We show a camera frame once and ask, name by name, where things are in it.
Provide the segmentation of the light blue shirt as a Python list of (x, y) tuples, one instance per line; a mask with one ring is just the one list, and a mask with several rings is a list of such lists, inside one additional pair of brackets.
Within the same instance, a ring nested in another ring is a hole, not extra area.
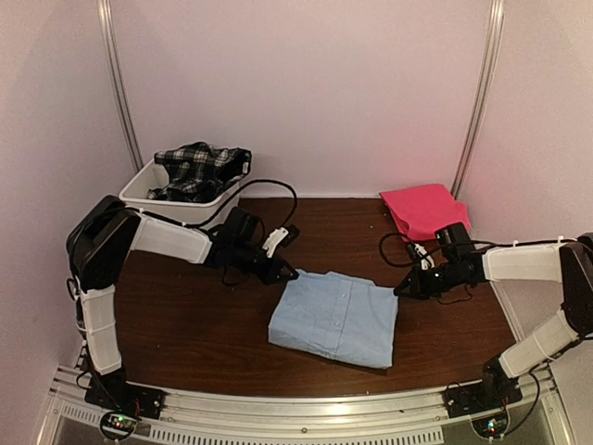
[(393, 365), (398, 296), (364, 278), (298, 272), (268, 325), (268, 341), (325, 359), (384, 370)]

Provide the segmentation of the pink trousers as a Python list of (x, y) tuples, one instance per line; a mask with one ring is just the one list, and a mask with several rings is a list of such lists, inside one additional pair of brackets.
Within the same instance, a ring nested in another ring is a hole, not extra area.
[(429, 241), (435, 232), (454, 223), (470, 231), (467, 206), (442, 184), (427, 184), (380, 192), (397, 230), (413, 241)]

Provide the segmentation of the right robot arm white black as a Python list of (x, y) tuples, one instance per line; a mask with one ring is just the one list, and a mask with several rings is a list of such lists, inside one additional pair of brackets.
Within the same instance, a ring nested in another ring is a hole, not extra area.
[(508, 244), (472, 239), (458, 223), (435, 234), (435, 248), (407, 241), (408, 274), (394, 292), (437, 299), (457, 287), (490, 284), (521, 339), (488, 361), (475, 401), (494, 409), (517, 379), (592, 338), (592, 236)]

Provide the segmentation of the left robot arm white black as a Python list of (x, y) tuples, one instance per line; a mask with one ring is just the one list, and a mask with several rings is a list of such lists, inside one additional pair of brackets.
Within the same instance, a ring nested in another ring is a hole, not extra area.
[(234, 207), (224, 223), (205, 230), (106, 196), (70, 233), (67, 288), (76, 303), (77, 325), (91, 366), (99, 375), (108, 375), (98, 383), (96, 394), (112, 411), (123, 412), (133, 402), (132, 389), (112, 375), (123, 368), (114, 298), (130, 253), (143, 251), (211, 269), (234, 268), (267, 286), (296, 279), (296, 269), (277, 250), (298, 238), (297, 227), (281, 226), (255, 243), (258, 225), (258, 217)]

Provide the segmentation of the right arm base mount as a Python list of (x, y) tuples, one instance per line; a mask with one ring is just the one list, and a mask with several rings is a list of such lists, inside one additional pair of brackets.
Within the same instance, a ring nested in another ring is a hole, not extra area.
[(508, 377), (499, 365), (487, 364), (482, 379), (462, 385), (450, 383), (442, 392), (448, 418), (472, 417), (480, 439), (503, 439), (511, 431), (511, 403), (523, 399), (517, 377)]

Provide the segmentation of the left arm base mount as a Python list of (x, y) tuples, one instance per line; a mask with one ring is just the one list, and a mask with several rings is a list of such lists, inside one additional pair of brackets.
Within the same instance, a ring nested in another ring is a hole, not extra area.
[(98, 421), (101, 434), (114, 442), (132, 436), (145, 419), (158, 420), (165, 392), (131, 384), (123, 370), (109, 375), (92, 374), (84, 400), (106, 410)]

